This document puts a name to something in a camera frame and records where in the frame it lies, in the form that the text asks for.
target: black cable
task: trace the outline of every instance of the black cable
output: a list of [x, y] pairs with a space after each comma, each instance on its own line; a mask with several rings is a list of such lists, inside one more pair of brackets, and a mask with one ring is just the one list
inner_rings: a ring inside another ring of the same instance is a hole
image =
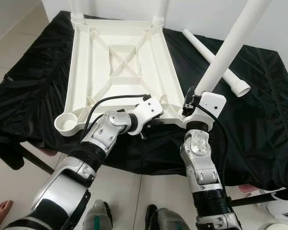
[[86, 134], [90, 131], [90, 129], [92, 128], [92, 126], [99, 120], [100, 117], [102, 117], [104, 114], [100, 114], [99, 116], [97, 116], [95, 118], [95, 120], [91, 123], [91, 125], [89, 126], [89, 128], [87, 129], [87, 131], [85, 132], [84, 136], [86, 136]]
[[225, 138], [225, 148], [224, 148], [224, 155], [223, 155], [223, 159], [222, 159], [221, 184], [222, 184], [223, 189], [224, 189], [224, 194], [225, 194], [225, 196], [227, 196], [226, 187], [225, 187], [225, 167], [226, 167], [227, 152], [228, 152], [228, 135], [227, 135], [226, 129], [222, 125], [222, 123], [218, 120], [218, 118], [215, 117], [209, 110], [205, 109], [204, 107], [202, 107], [199, 104], [196, 104], [195, 106], [198, 107], [203, 112], [205, 112], [206, 114], [208, 114], [210, 117], [212, 117], [217, 122], [217, 124], [220, 126], [220, 129], [223, 132], [223, 135]]
[[81, 137], [80, 137], [80, 142], [81, 140], [85, 137], [86, 133], [87, 133], [87, 127], [88, 127], [88, 124], [90, 122], [90, 119], [92, 117], [92, 114], [94, 112], [94, 110], [97, 108], [98, 105], [100, 105], [102, 102], [105, 102], [105, 101], [108, 101], [108, 100], [112, 100], [112, 99], [118, 99], [118, 98], [134, 98], [134, 97], [145, 97], [147, 96], [147, 94], [140, 94], [140, 95], [120, 95], [120, 96], [113, 96], [113, 97], [106, 97], [106, 98], [103, 98], [101, 99], [100, 101], [98, 101], [91, 109], [90, 113], [88, 114], [88, 117], [86, 119], [86, 122], [85, 122], [85, 126], [84, 126], [84, 129], [82, 131], [82, 134], [81, 134]]
[[88, 131], [92, 128], [92, 126], [99, 120], [100, 117], [102, 117], [104, 114], [100, 114], [95, 118], [95, 120], [91, 123], [91, 125], [88, 127]]

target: tile floor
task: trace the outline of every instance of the tile floor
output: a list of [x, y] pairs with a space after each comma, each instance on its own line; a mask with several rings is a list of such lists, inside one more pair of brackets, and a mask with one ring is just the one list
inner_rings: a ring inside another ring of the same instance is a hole
[[[40, 4], [0, 40], [0, 81], [47, 24], [45, 10]], [[49, 157], [29, 143], [23, 145], [53, 168], [65, 157], [64, 154]], [[0, 178], [0, 201], [14, 200], [1, 230], [7, 223], [24, 216], [30, 210], [33, 197], [49, 175], [28, 161], [25, 161], [20, 170], [13, 171], [0, 160]], [[237, 187], [228, 187], [227, 190], [233, 198], [244, 196]], [[142, 176], [102, 166], [90, 192], [92, 198], [88, 208], [96, 199], [107, 201], [112, 210], [115, 230], [143, 230], [145, 208], [151, 203], [175, 210], [185, 219], [191, 230], [196, 229], [196, 212], [185, 177]], [[268, 224], [278, 222], [260, 211], [256, 205], [236, 207], [235, 211], [244, 230], [263, 230]], [[82, 220], [83, 217], [76, 230], [81, 229]]]

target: black cloth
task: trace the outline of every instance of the black cloth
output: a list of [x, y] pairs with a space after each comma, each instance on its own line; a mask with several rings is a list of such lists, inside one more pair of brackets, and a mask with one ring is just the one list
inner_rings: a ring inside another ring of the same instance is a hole
[[[14, 143], [28, 140], [68, 154], [79, 141], [80, 133], [64, 137], [53, 125], [67, 93], [74, 33], [69, 17], [69, 12], [60, 12], [0, 84], [0, 157], [14, 169], [23, 164]], [[181, 32], [163, 32], [185, 94], [209, 64]], [[214, 54], [222, 44], [197, 38]], [[227, 98], [219, 117], [230, 135], [226, 185], [288, 187], [288, 73], [281, 58], [275, 51], [243, 46], [230, 69], [252, 89], [237, 98], [221, 80], [214, 91]], [[147, 140], [120, 135], [105, 165], [134, 173], [185, 175], [179, 154], [184, 133], [176, 125], [162, 125], [145, 130]], [[224, 138], [216, 123], [210, 144], [220, 172]]]

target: robotic arm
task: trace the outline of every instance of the robotic arm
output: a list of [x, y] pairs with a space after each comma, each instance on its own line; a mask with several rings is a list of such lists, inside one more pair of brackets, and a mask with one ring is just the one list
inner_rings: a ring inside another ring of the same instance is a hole
[[[196, 226], [199, 230], [242, 230], [211, 160], [207, 132], [214, 120], [196, 106], [204, 107], [217, 117], [226, 99], [210, 92], [203, 92], [196, 98], [192, 92], [194, 90], [190, 89], [186, 96], [182, 113], [188, 131], [180, 154], [198, 212]], [[34, 199], [31, 212], [5, 229], [73, 229], [90, 199], [88, 188], [116, 143], [117, 136], [139, 134], [147, 122], [162, 113], [162, 106], [155, 98], [149, 98], [128, 113], [106, 112], [43, 185]]]
[[162, 113], [162, 106], [155, 98], [145, 100], [128, 113], [106, 112], [43, 185], [34, 199], [31, 212], [5, 229], [73, 229], [90, 199], [88, 188], [116, 143], [117, 136], [126, 132], [139, 134], [147, 122]]
[[242, 230], [211, 159], [208, 131], [214, 120], [198, 108], [199, 105], [217, 118], [225, 103], [225, 97], [211, 92], [195, 96], [191, 87], [182, 111], [187, 133], [180, 154], [197, 209], [198, 230]]

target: white pvc pipe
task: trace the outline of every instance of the white pvc pipe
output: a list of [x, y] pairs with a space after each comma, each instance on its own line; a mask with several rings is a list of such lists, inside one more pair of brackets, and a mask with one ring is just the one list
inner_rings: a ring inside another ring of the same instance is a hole
[[247, 35], [259, 21], [270, 2], [271, 0], [248, 0], [224, 43], [197, 85], [195, 95], [200, 96], [204, 91], [212, 92], [214, 90], [240, 51]]
[[[211, 63], [215, 58], [214, 54], [202, 44], [189, 30], [184, 29], [183, 35], [199, 51], [199, 53]], [[243, 80], [239, 79], [230, 69], [227, 69], [222, 78], [230, 85], [232, 92], [237, 97], [242, 97], [250, 90], [250, 86]]]
[[81, 10], [81, 0], [69, 0], [71, 21], [81, 23], [84, 21], [84, 16]]
[[152, 18], [152, 23], [154, 26], [164, 26], [165, 14], [167, 9], [167, 0], [156, 0], [156, 3], [159, 3], [157, 8], [156, 15]]

